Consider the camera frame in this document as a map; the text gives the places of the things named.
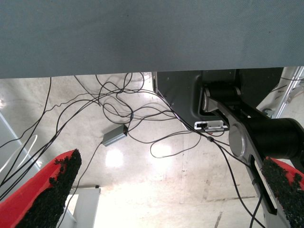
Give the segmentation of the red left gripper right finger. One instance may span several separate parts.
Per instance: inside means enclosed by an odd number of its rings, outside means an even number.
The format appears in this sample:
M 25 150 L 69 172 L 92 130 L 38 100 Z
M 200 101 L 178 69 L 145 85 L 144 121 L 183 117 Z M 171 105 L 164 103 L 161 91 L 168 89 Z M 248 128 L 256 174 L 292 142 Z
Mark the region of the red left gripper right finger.
M 261 168 L 275 198 L 282 206 L 290 227 L 304 226 L 304 174 L 293 166 L 266 157 Z

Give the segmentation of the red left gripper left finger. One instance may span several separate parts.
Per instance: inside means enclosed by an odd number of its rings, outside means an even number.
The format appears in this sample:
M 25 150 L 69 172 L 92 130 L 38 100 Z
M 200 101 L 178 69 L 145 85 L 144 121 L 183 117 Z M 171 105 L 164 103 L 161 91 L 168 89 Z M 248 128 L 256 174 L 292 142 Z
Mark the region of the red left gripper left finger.
M 79 150 L 62 153 L 0 204 L 2 228 L 54 228 L 82 159 Z

